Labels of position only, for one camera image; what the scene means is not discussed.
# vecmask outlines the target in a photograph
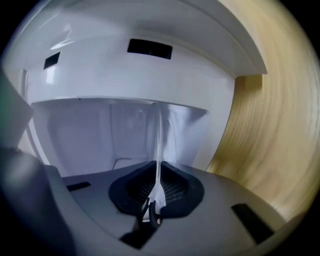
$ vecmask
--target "transparent plastic panel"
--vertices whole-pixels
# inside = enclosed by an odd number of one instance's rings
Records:
[[[159,111],[164,161],[192,166],[208,128],[206,110],[166,103],[73,98],[31,106],[35,148],[63,177],[156,160]]]

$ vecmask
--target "gray plastic floor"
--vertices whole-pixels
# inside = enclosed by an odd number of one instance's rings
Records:
[[[131,232],[134,216],[120,213],[109,198],[113,181],[147,164],[140,163],[101,173],[63,178],[66,185],[89,182],[91,186],[71,192],[82,210],[115,238]],[[164,219],[152,238],[141,249],[152,255],[194,256],[232,255],[255,246],[231,206],[246,203],[274,231],[285,221],[262,199],[236,182],[219,175],[172,164],[197,177],[204,186],[204,198],[187,217]]]

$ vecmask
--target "black grille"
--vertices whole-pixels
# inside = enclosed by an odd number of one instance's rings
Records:
[[[144,203],[155,186],[155,179],[156,168],[153,166],[127,183],[128,194],[134,200]],[[188,192],[188,181],[165,166],[161,167],[161,185],[167,205],[183,198]]]

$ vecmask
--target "wooden surface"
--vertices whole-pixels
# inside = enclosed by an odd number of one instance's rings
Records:
[[[220,0],[257,44],[268,74],[238,77],[229,121],[207,171],[231,178],[286,220],[320,183],[318,59],[295,18],[273,0]]]

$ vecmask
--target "black rectangular slot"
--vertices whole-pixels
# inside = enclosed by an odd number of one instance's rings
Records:
[[[75,191],[75,190],[84,189],[89,186],[91,186],[91,184],[89,182],[81,182],[81,183],[77,183],[77,184],[68,185],[68,186],[66,186],[66,188],[69,191]]]
[[[49,58],[46,58],[45,62],[44,62],[43,69],[45,70],[45,69],[57,64],[58,60],[59,60],[59,56],[60,56],[60,52],[57,52],[56,54],[50,56]]]
[[[152,55],[171,60],[172,46],[159,42],[131,39],[128,53]]]
[[[231,208],[257,245],[274,234],[263,220],[245,203],[235,204]]]

